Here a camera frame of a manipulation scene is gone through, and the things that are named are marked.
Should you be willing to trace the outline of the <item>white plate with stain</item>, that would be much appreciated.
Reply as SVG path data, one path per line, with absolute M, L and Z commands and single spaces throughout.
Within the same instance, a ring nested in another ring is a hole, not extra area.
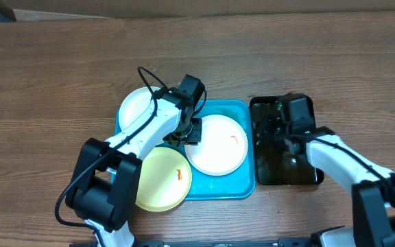
M 197 145 L 184 147 L 190 163 L 210 176 L 235 171 L 245 161 L 248 139 L 245 130 L 234 119 L 224 115 L 202 118 L 202 136 Z

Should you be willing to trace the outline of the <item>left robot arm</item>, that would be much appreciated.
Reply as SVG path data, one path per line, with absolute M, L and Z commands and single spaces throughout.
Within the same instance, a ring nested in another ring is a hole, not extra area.
M 55 205 L 59 223 L 61 204 L 66 204 L 89 228 L 96 240 L 92 246 L 134 246 L 128 229 L 142 170 L 143 159 L 162 141 L 179 146 L 197 145 L 202 121 L 196 115 L 199 102 L 206 99 L 200 79 L 185 75 L 179 87 L 150 90 L 149 105 L 143 114 L 119 134 L 82 146 L 71 182 Z

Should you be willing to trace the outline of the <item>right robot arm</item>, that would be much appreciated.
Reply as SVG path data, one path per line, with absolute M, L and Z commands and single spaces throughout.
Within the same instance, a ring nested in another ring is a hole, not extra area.
M 250 116 L 260 184 L 318 185 L 329 175 L 352 198 L 352 226 L 316 232 L 307 246 L 395 246 L 395 172 L 318 127 L 304 94 L 255 97 Z

